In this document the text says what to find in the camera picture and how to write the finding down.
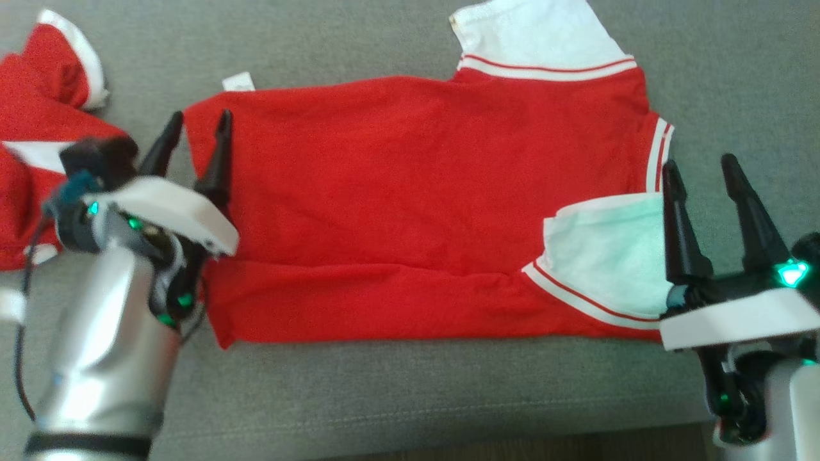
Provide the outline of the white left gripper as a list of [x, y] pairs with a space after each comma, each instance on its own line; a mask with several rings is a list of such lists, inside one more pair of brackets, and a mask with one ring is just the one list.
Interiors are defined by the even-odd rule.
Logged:
[[183, 125], [182, 111], [175, 111], [141, 161], [140, 176], [113, 191], [87, 193], [84, 202], [96, 202], [99, 212], [113, 206], [199, 244], [210, 254], [233, 256], [238, 249], [238, 231], [219, 210], [228, 208], [231, 198], [233, 114], [228, 109], [222, 111], [207, 170], [194, 183], [196, 192], [162, 178], [167, 175]]

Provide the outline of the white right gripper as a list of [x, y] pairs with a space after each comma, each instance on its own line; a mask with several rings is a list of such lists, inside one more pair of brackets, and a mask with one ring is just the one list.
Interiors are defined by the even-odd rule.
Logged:
[[734, 154], [721, 156], [727, 195], [740, 222], [746, 271], [709, 279], [714, 268], [701, 253], [687, 191], [673, 160], [662, 167], [667, 317], [660, 321], [665, 350], [685, 350], [818, 330], [818, 270], [790, 260], [791, 252]]

